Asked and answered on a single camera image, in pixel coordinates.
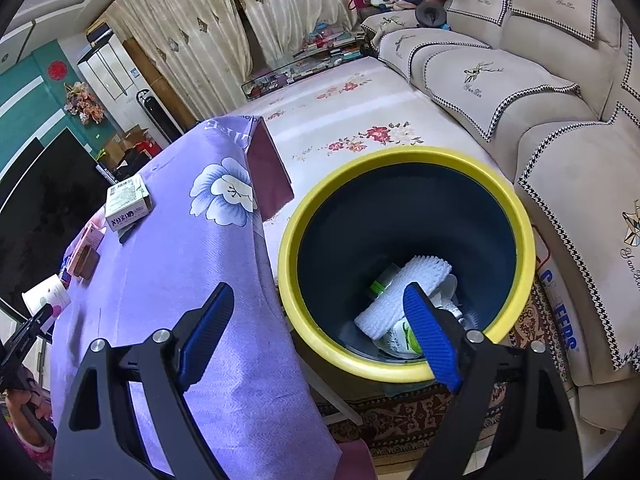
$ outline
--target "patterned rug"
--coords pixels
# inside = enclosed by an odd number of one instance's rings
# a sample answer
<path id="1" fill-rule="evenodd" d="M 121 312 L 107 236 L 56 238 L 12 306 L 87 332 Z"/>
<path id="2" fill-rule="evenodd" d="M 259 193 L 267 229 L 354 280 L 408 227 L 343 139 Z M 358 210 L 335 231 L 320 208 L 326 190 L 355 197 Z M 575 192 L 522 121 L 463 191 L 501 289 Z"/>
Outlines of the patterned rug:
<path id="1" fill-rule="evenodd" d="M 571 395 L 573 385 L 568 377 L 562 339 L 556 330 L 551 306 L 538 281 L 531 290 L 529 301 L 518 322 L 503 343 L 523 348 L 533 340 L 545 343 L 565 389 Z M 302 350 L 300 345 L 301 341 L 296 340 L 299 351 Z M 304 358 L 307 360 L 310 356 L 305 353 Z M 316 368 L 316 362 L 308 362 Z M 343 398 L 351 399 L 349 404 L 364 420 L 362 426 L 356 426 L 349 420 L 332 424 L 329 426 L 331 434 L 338 442 L 362 438 L 371 450 L 379 473 L 408 470 L 415 465 L 438 431 L 452 398 L 452 394 L 444 386 L 434 384 L 393 398 L 379 392 L 372 397 L 354 400 L 358 395 L 366 395 L 367 389 L 375 388 L 376 384 L 366 380 L 359 381 L 368 384 L 358 384 L 352 380 L 351 393 L 354 395 L 350 395 L 350 392 L 345 391 L 344 384 L 341 384 L 346 380 L 341 370 L 334 368 L 331 373 L 325 367 L 323 370 L 316 369 L 316 372 L 337 392 L 340 390 Z M 359 391 L 354 392 L 354 387 L 359 388 Z M 500 421 L 505 391 L 504 384 L 494 387 L 477 449 L 491 444 Z M 335 408 L 326 402 L 318 402 L 318 409 L 322 415 L 335 413 Z"/>

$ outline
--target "red flower pattern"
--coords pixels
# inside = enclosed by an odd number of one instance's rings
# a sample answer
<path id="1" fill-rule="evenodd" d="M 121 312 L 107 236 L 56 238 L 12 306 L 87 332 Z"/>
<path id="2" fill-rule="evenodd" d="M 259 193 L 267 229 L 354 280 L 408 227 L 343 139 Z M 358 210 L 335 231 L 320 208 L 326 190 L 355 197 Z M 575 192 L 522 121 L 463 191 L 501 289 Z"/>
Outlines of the red flower pattern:
<path id="1" fill-rule="evenodd" d="M 391 140 L 391 136 L 389 136 L 389 128 L 386 126 L 374 126 L 367 130 L 367 139 L 373 139 L 377 142 L 382 142 L 382 144 L 386 144 Z"/>
<path id="2" fill-rule="evenodd" d="M 416 136 L 409 121 L 401 125 L 401 123 L 389 123 L 387 126 L 372 126 L 364 133 L 358 132 L 354 136 L 341 137 L 331 144 L 326 144 L 322 148 L 317 150 L 328 150 L 327 155 L 331 155 L 332 152 L 338 152 L 343 149 L 347 149 L 352 153 L 358 153 L 366 150 L 368 147 L 379 142 L 383 146 L 387 144 L 401 144 L 415 146 L 416 144 L 422 144 L 424 141 L 421 136 Z M 295 157 L 296 160 L 305 160 L 305 156 L 311 151 L 311 148 L 307 148 L 302 156 Z"/>

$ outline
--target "television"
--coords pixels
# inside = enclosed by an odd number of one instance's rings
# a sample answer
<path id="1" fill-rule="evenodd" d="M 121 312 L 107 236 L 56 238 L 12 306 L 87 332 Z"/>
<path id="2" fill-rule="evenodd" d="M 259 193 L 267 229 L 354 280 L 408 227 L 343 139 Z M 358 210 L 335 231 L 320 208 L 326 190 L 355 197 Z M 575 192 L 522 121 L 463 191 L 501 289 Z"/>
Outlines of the television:
<path id="1" fill-rule="evenodd" d="M 31 317 L 22 293 L 57 274 L 110 184 L 68 130 L 33 160 L 0 205 L 0 303 Z"/>

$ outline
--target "cardboard box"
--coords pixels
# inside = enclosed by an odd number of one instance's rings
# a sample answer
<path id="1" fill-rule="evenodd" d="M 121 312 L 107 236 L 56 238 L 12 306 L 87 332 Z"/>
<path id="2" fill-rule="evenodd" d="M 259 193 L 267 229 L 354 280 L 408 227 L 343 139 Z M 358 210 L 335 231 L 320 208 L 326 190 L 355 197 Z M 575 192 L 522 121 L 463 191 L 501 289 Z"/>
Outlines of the cardboard box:
<path id="1" fill-rule="evenodd" d="M 136 124 L 132 129 L 125 132 L 121 147 L 127 151 L 129 148 L 133 148 L 137 143 L 144 142 L 146 140 L 146 132 L 147 128 L 143 130 L 138 124 Z"/>
<path id="2" fill-rule="evenodd" d="M 106 155 L 100 157 L 99 162 L 103 163 L 107 168 L 113 171 L 116 166 L 120 163 L 122 158 L 124 157 L 124 150 L 122 149 L 120 143 L 122 142 L 122 138 L 115 134 L 108 142 L 104 145 L 104 151 Z"/>
<path id="3" fill-rule="evenodd" d="M 151 197 L 139 174 L 107 190 L 104 214 L 107 225 L 114 232 L 148 215 L 151 208 Z"/>

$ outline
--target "red decoration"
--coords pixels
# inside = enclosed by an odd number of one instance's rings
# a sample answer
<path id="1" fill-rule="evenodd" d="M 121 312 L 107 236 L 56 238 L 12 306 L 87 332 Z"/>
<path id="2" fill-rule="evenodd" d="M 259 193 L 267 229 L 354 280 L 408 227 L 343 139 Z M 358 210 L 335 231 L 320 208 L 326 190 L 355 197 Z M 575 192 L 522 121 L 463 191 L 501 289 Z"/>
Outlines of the red decoration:
<path id="1" fill-rule="evenodd" d="M 60 81 L 66 77 L 67 68 L 64 61 L 53 61 L 47 68 L 47 74 L 53 81 Z"/>

